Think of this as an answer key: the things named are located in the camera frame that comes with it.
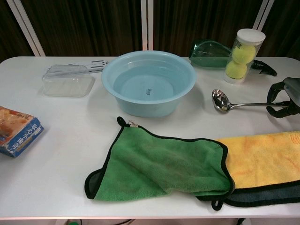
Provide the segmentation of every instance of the microfiber towel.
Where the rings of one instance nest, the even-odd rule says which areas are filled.
[[[102,169],[86,179],[88,198],[128,201],[177,190],[215,204],[232,193],[225,145],[203,138],[162,137],[141,126],[131,127],[121,117],[117,121],[121,130]]]
[[[235,191],[225,203],[252,207],[300,202],[300,132],[221,138]]]

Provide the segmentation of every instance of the clear plastic container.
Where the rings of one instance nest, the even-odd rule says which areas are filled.
[[[59,97],[87,95],[95,78],[85,66],[54,65],[43,76],[44,94]]]
[[[225,68],[225,81],[233,84],[244,82],[265,38],[265,34],[258,30],[238,31]]]

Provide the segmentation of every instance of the white table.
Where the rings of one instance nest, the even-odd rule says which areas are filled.
[[[114,57],[93,57],[112,60]],[[273,83],[300,77],[300,62],[290,58],[258,58],[278,76],[250,74],[245,83],[232,85],[222,70],[195,68],[195,87],[174,113],[158,119],[139,118],[121,111],[102,86],[101,74],[83,98],[46,97],[42,75],[53,64],[89,60],[91,57],[16,57],[0,64],[0,105],[34,115],[44,133],[18,158],[0,155],[0,218],[240,218],[300,217],[300,203],[236,208],[224,205],[214,211],[210,202],[189,194],[132,202],[99,202],[87,199],[83,185],[105,161],[120,127],[117,116],[135,120],[149,131],[180,138],[219,138],[295,131],[300,115],[276,119],[264,107],[220,114],[211,102],[211,91],[223,90],[231,102],[265,102]],[[280,93],[279,101],[287,100]]]

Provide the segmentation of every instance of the floor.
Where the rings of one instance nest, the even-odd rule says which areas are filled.
[[[82,225],[116,225],[125,220],[82,220]],[[0,220],[0,225],[68,225],[66,220]],[[137,219],[124,225],[236,225],[237,219]],[[300,225],[300,218],[252,218],[243,225]]]

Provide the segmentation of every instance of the white can lid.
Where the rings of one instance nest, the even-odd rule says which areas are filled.
[[[266,38],[264,33],[254,29],[241,29],[237,36],[238,41],[245,45],[260,45]]]

